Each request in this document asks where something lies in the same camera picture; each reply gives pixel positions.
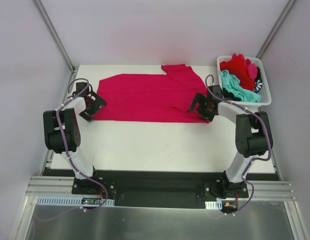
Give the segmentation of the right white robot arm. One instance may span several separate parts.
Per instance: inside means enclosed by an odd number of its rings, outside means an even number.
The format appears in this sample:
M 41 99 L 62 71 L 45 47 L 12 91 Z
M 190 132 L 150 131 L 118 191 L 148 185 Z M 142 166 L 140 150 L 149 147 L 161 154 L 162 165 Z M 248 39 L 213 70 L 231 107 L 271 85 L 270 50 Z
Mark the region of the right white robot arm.
M 188 110 L 196 111 L 208 122 L 215 116 L 222 116 L 235 124 L 236 155 L 220 180 L 211 184 L 209 193 L 221 199 L 242 193 L 246 175 L 254 162 L 266 162 L 271 158 L 273 140 L 267 113 L 252 112 L 224 99 L 218 85 L 209 86 L 207 95 L 196 93 Z

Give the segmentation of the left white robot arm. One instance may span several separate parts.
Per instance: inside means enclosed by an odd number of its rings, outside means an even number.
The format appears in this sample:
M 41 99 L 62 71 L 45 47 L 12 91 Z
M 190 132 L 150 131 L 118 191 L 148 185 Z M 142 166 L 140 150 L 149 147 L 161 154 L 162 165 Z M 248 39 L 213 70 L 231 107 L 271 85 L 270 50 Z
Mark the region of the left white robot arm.
M 80 148 L 81 133 L 77 118 L 92 122 L 107 102 L 93 91 L 87 79 L 77 78 L 68 88 L 73 84 L 76 85 L 75 91 L 68 90 L 70 95 L 65 103 L 55 110 L 43 113 L 45 145 L 71 166 L 77 181 L 75 184 L 82 185 L 88 194 L 94 195 L 100 190 L 101 184 L 95 168 Z

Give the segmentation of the white plastic laundry basket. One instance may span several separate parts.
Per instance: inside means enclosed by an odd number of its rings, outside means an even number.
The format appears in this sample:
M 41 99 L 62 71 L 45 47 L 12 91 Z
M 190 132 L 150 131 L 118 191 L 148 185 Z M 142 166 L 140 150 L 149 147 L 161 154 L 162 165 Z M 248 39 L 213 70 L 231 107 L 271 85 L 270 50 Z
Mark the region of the white plastic laundry basket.
M 220 66 L 219 64 L 222 61 L 229 61 L 231 60 L 231 55 L 222 55 L 219 56 L 217 58 L 217 69 L 218 69 L 218 81 L 219 81 L 219 85 L 222 88 L 222 82 L 221 82 L 221 77 L 219 75 L 219 71 L 220 71 Z M 253 64 L 255 64 L 257 66 L 258 69 L 258 74 L 256 78 L 261 78 L 262 79 L 262 83 L 263 83 L 263 87 L 262 89 L 258 92 L 258 94 L 261 96 L 261 101 L 260 102 L 237 102 L 237 101 L 233 101 L 235 103 L 238 103 L 242 106 L 246 106 L 246 107 L 254 107 L 254 108 L 258 108 L 260 106 L 267 106 L 271 103 L 271 95 L 270 95 L 270 90 L 269 90 L 269 86 L 268 86 L 268 82 L 266 79 L 266 75 L 265 75 L 265 71 L 262 65 L 262 62 L 260 59 L 255 58 L 255 57 L 245 57 L 246 59 L 250 59 L 251 62 Z

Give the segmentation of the magenta pink t shirt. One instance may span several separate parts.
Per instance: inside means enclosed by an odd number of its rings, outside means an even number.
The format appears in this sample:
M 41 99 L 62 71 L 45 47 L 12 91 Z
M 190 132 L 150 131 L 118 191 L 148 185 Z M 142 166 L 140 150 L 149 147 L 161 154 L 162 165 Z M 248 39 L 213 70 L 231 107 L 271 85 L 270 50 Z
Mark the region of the magenta pink t shirt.
M 189 111 L 197 93 L 207 93 L 203 80 L 185 64 L 162 65 L 163 74 L 122 73 L 99 81 L 97 94 L 106 101 L 96 121 L 201 123 Z

